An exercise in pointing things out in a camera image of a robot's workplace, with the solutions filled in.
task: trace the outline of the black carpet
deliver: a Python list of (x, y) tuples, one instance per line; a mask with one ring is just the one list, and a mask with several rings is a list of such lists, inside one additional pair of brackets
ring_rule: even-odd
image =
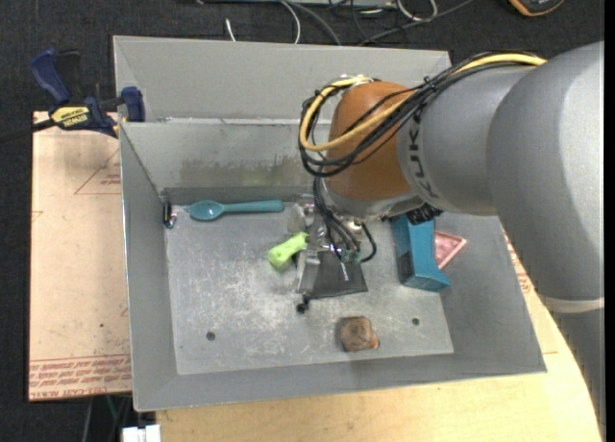
[[(441, 11), (464, 0), (437, 0)], [(344, 44), (363, 40), (353, 21), (314, 7)], [(78, 49), (84, 82), (114, 95), (113, 35), (228, 40), (229, 18), (238, 40), (289, 42), (293, 21), (274, 3), (203, 3), (173, 0), (0, 0), (0, 135), (26, 128), (30, 113), (50, 98), (35, 84), (29, 62), (43, 49)], [(331, 44), (313, 18), (301, 13), (303, 42)], [(383, 20), (391, 23), (392, 13)], [(360, 19), (364, 34), (383, 30)], [(382, 47), (448, 50), (459, 61), (486, 50), (530, 50), (552, 58), (604, 38), (604, 0), (568, 0), (542, 17), (524, 18), (497, 0), (477, 0), (447, 16), (384, 39)], [(28, 281), (32, 143), (0, 144), (0, 440), (81, 440), (87, 400), (28, 404)]]

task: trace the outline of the small stone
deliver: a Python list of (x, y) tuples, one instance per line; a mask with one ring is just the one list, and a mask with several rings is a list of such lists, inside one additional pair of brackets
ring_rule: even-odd
[(371, 350), (380, 346), (371, 321), (364, 316), (344, 317), (338, 324), (339, 339), (347, 352)]

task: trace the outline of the cardboard sheet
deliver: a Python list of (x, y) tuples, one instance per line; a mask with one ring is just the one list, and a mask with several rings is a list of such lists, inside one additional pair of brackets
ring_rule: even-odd
[(119, 143), (34, 135), (29, 399), (131, 390)]

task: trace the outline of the plastic spoon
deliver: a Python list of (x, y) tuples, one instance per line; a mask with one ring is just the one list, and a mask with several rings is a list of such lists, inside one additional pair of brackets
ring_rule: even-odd
[(195, 220), (209, 222), (215, 220), (222, 213), (254, 213), (254, 212), (280, 212), (284, 210), (284, 201), (266, 200), (248, 203), (234, 203), (223, 205), (217, 201), (197, 201), (188, 207), (188, 213)]

